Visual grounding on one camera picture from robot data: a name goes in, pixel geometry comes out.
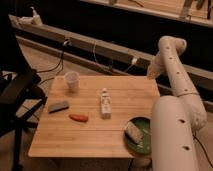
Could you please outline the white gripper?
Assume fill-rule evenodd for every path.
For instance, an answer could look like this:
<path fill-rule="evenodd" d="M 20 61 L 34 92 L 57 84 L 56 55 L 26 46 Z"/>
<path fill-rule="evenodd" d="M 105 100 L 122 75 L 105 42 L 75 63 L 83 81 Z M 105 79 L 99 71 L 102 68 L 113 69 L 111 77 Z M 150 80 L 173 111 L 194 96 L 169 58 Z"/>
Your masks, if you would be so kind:
<path fill-rule="evenodd" d="M 150 62 L 150 65 L 147 69 L 147 77 L 149 79 L 156 79 L 165 71 L 163 58 L 160 54 L 157 54 L 153 60 Z"/>

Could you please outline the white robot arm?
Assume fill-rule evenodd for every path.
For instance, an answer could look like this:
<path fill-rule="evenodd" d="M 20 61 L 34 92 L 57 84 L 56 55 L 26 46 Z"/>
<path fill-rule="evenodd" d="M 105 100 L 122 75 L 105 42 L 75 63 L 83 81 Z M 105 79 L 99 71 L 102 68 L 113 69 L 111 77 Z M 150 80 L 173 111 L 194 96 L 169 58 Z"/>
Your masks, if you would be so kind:
<path fill-rule="evenodd" d="M 165 72 L 172 90 L 171 95 L 160 97 L 152 107 L 153 171 L 199 171 L 193 133 L 205 126 L 207 113 L 179 59 L 186 47 L 182 38 L 162 36 L 159 52 L 147 70 L 149 79 Z"/>

